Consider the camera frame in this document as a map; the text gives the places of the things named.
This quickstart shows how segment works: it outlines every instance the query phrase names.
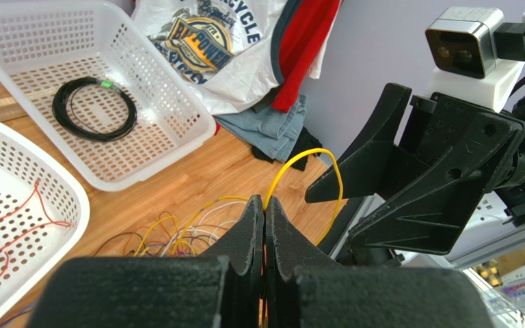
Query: yellow wire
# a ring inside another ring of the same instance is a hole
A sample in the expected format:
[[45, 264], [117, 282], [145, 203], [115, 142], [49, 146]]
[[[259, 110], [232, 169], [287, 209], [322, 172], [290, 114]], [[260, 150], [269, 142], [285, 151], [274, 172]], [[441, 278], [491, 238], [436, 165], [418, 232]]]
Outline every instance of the yellow wire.
[[[161, 213], [159, 213], [159, 215], [157, 216], [157, 219], [160, 219], [160, 218], [161, 218], [161, 215], [162, 215], [163, 213], [169, 214], [170, 216], [174, 216], [172, 213], [167, 212], [166, 210], [162, 210]], [[178, 231], [178, 224], [179, 224], [178, 220], [174, 220], [174, 229], [175, 229], [174, 231]]]
[[190, 248], [190, 251], [191, 251], [191, 255], [196, 256], [196, 251], [195, 251], [195, 249], [192, 247], [192, 245], [190, 245], [190, 243], [188, 243], [187, 241], [180, 241], [180, 243], [188, 245], [188, 247]]
[[339, 167], [337, 166], [337, 161], [336, 161], [334, 155], [332, 154], [332, 152], [330, 152], [327, 149], [323, 149], [323, 148], [314, 148], [314, 149], [306, 150], [306, 151], [302, 152], [301, 154], [298, 154], [297, 156], [291, 158], [290, 161], [288, 161], [287, 163], [285, 163], [285, 165], [283, 165], [283, 167], [281, 167], [281, 170], [279, 171], [279, 173], [275, 177], [275, 180], [273, 180], [273, 183], [271, 184], [271, 187], [269, 188], [269, 191], [267, 192], [267, 196], [265, 197], [265, 201], [262, 203], [262, 209], [264, 211], [266, 211], [267, 208], [269, 207], [269, 202], [271, 201], [271, 196], [273, 195], [273, 191], [275, 191], [275, 188], [277, 187], [277, 184], [279, 183], [279, 180], [281, 180], [281, 178], [283, 177], [283, 174], [287, 171], [287, 169], [290, 168], [291, 165], [293, 165], [299, 159], [301, 159], [301, 158], [303, 158], [305, 156], [308, 156], [308, 155], [311, 155], [311, 154], [317, 154], [317, 153], [327, 154], [330, 157], [330, 159], [332, 160], [332, 162], [334, 164], [334, 171], [336, 172], [336, 175], [337, 175], [337, 182], [339, 184], [339, 195], [338, 195], [338, 199], [337, 199], [337, 203], [336, 203], [336, 207], [335, 207], [335, 210], [334, 210], [334, 214], [333, 214], [332, 220], [330, 221], [329, 226], [327, 227], [326, 231], [323, 233], [323, 236], [321, 236], [319, 241], [315, 244], [316, 246], [325, 238], [325, 236], [327, 236], [327, 233], [331, 230], [331, 228], [332, 228], [332, 226], [334, 224], [335, 218], [337, 217], [339, 205], [341, 204], [341, 199], [343, 198], [343, 181], [341, 180], [341, 173], [339, 172]]
[[145, 249], [142, 251], [142, 253], [139, 255], [140, 258], [142, 258], [151, 248], [151, 246], [145, 247]]
[[161, 222], [164, 222], [167, 219], [172, 219], [172, 220], [174, 220], [174, 222], [176, 222], [176, 220], [178, 220], [177, 217], [172, 215], [170, 217], [164, 217], [164, 218], [160, 219], [159, 221], [157, 221], [156, 223], [154, 223], [151, 227], [149, 227], [149, 229], [147, 229], [147, 232], [145, 233], [145, 236], [143, 236], [143, 239], [142, 239], [141, 243], [139, 244], [139, 247], [137, 248], [137, 251], [135, 251], [135, 253], [133, 254], [133, 256], [137, 256], [139, 254], [139, 251], [141, 251], [141, 248], [143, 247], [143, 244], [145, 243], [145, 240], [147, 239], [147, 236], [149, 235], [149, 233], [152, 230], [154, 230], [155, 227], [157, 227]]
[[216, 204], [217, 202], [221, 201], [221, 200], [244, 200], [245, 202], [248, 202], [248, 198], [245, 198], [245, 197], [240, 197], [240, 196], [224, 196], [224, 197], [220, 197], [220, 198], [217, 198], [215, 200], [213, 200], [212, 202], [209, 202], [208, 204], [206, 204], [204, 207], [202, 207], [192, 218], [191, 220], [188, 222], [188, 224], [186, 225], [186, 227], [184, 228], [184, 230], [182, 231], [182, 234], [179, 234], [178, 235], [178, 240], [172, 245], [173, 249], [176, 249], [176, 247], [178, 247], [178, 244], [181, 242], [181, 238], [183, 238], [183, 236], [186, 235], [186, 232], [188, 231], [189, 227], [191, 227], [191, 224], [198, 218], [198, 215], [200, 215], [201, 212], [203, 212], [205, 209], [207, 209], [208, 207]]

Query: red shirt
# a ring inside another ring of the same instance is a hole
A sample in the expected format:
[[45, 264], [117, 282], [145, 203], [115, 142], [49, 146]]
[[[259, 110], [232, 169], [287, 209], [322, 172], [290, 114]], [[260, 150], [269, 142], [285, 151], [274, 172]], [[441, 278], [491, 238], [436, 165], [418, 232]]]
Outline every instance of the red shirt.
[[279, 62], [285, 82], [273, 108], [287, 112], [323, 45], [339, 10], [340, 0], [303, 0], [281, 40]]

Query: blue denim fabric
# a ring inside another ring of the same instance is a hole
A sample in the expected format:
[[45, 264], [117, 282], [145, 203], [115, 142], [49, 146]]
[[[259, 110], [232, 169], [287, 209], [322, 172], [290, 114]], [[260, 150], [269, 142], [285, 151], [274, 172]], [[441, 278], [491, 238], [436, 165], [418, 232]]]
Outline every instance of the blue denim fabric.
[[238, 114], [214, 116], [216, 122], [277, 161], [286, 162], [303, 129], [307, 96], [299, 95], [297, 102], [283, 113], [271, 106], [255, 113], [247, 109]]

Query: tangled wires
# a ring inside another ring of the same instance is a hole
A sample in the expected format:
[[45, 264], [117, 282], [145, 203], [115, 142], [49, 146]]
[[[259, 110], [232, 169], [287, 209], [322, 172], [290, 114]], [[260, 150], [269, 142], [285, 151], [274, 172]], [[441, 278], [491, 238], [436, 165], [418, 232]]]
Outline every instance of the tangled wires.
[[[127, 117], [127, 120], [123, 125], [121, 125], [119, 128], [117, 128], [115, 131], [109, 132], [109, 133], [101, 133], [94, 128], [88, 126], [84, 122], [82, 122], [77, 115], [75, 114], [74, 109], [72, 108], [72, 99], [75, 97], [75, 94], [82, 88], [86, 87], [87, 85], [92, 84], [98, 84], [102, 87], [106, 87], [107, 89], [112, 90], [116, 94], [120, 95], [123, 100], [125, 100], [125, 103], [127, 105], [127, 110], [129, 112], [129, 116]], [[85, 127], [89, 128], [89, 130], [85, 130], [84, 128], [81, 128], [80, 126], [77, 126], [68, 116], [68, 112], [66, 111], [66, 108], [70, 107], [70, 110], [72, 111], [72, 114], [77, 118], [77, 120], [82, 123]], [[52, 102], [52, 112], [54, 114], [54, 118], [60, 123], [62, 127], [64, 127], [68, 132], [72, 133], [73, 135], [76, 135], [77, 137], [91, 140], [91, 141], [101, 141], [101, 142], [108, 142], [108, 141], [114, 141], [121, 139], [128, 135], [132, 130], [133, 127], [135, 127], [135, 123], [137, 121], [137, 109], [135, 108], [135, 103], [127, 96], [121, 89], [119, 89], [116, 85], [114, 85], [111, 81], [104, 81], [100, 79], [95, 79], [94, 77], [83, 77], [80, 79], [76, 79], [70, 82], [67, 82], [63, 86], [58, 89], [58, 92], [54, 96], [54, 100]]]

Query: camera lens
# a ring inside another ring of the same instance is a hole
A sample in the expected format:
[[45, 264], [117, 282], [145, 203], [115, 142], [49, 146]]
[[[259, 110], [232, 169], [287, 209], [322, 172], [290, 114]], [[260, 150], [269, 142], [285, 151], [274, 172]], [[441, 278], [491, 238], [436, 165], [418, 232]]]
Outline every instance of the camera lens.
[[438, 54], [445, 58], [448, 58], [448, 56], [450, 56], [450, 52], [448, 52], [448, 49], [443, 46], [440, 46], [438, 48]]
[[470, 63], [473, 60], [473, 54], [467, 50], [461, 50], [459, 51], [459, 57], [463, 60], [465, 63]]

